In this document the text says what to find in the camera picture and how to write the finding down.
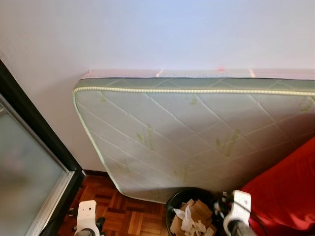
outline black door frame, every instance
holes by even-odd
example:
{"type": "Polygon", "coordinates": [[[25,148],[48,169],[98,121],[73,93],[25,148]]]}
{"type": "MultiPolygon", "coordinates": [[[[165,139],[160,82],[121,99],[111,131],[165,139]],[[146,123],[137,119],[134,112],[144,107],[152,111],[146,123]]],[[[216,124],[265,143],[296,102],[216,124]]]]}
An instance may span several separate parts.
{"type": "Polygon", "coordinates": [[[63,218],[83,181],[83,169],[24,93],[2,60],[0,60],[0,94],[63,163],[63,165],[69,171],[74,171],[74,175],[69,185],[48,222],[49,226],[42,234],[43,236],[57,235],[59,227],[63,222],[63,218]]]}

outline mattress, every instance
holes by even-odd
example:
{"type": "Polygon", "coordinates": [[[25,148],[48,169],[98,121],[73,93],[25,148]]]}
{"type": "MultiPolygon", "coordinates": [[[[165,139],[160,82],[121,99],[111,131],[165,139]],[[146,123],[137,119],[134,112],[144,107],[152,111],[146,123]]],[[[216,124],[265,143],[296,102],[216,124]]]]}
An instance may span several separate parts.
{"type": "Polygon", "coordinates": [[[73,90],[73,103],[117,189],[165,203],[186,186],[239,188],[314,136],[314,86],[256,78],[87,78],[73,90]]]}

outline mattress border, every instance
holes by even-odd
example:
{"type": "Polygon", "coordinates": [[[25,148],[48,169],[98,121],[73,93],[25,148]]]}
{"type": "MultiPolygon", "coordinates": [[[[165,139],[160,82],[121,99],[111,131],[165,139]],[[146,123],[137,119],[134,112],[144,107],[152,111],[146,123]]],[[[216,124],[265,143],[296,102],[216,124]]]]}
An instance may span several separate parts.
{"type": "MultiPolygon", "coordinates": [[[[93,90],[98,90],[98,91],[115,91],[115,92],[134,92],[134,93],[236,93],[236,94],[245,94],[245,93],[251,93],[251,94],[270,94],[270,95],[292,95],[292,96],[315,96],[315,92],[302,92],[302,91],[281,91],[281,90],[254,90],[254,89],[139,89],[139,88],[111,88],[111,87],[96,87],[96,86],[86,86],[86,87],[79,87],[79,88],[75,88],[72,91],[72,101],[73,101],[73,105],[74,108],[76,110],[76,113],[78,114],[78,117],[80,119],[80,122],[85,130],[85,132],[87,133],[90,141],[92,142],[92,145],[94,147],[94,149],[97,152],[97,155],[101,161],[101,163],[103,164],[104,168],[106,169],[109,177],[111,178],[111,180],[113,181],[115,187],[117,188],[117,190],[127,196],[127,197],[131,197],[128,194],[125,194],[123,191],[121,191],[121,189],[119,188],[119,185],[116,183],[115,179],[113,178],[113,176],[110,173],[110,170],[107,168],[104,159],[102,158],[102,154],[100,153],[93,137],[91,136],[88,128],[86,127],[81,114],[79,112],[79,109],[77,107],[76,104],[76,100],[75,100],[75,95],[77,92],[79,91],[93,91],[93,90]]],[[[145,199],[142,198],[135,198],[132,197],[134,199],[139,199],[139,200],[144,200],[147,201],[145,199]]]]}

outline black trash bin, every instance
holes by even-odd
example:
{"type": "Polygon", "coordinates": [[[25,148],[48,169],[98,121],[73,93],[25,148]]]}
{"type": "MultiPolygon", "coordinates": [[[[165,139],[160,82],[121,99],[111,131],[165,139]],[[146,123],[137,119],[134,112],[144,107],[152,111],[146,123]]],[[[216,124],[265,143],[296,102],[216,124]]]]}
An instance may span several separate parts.
{"type": "MultiPolygon", "coordinates": [[[[176,193],[172,198],[170,198],[165,207],[166,207],[166,227],[168,230],[168,234],[170,236],[175,236],[171,233],[171,224],[175,217],[175,212],[173,211],[174,208],[179,209],[182,203],[188,202],[190,199],[197,201],[198,199],[206,204],[209,209],[214,212],[213,205],[218,200],[218,197],[207,190],[201,188],[184,188],[176,193]]],[[[223,229],[223,219],[221,217],[216,217],[214,214],[212,216],[212,224],[217,228],[216,236],[225,235],[223,229]]]]}

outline glass panel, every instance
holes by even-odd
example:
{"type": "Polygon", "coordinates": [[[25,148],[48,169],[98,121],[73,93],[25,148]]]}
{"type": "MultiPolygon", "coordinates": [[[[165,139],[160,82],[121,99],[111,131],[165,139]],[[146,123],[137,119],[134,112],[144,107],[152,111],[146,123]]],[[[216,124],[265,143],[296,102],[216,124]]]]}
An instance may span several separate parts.
{"type": "Polygon", "coordinates": [[[0,232],[24,236],[61,168],[8,113],[0,114],[0,232]]]}

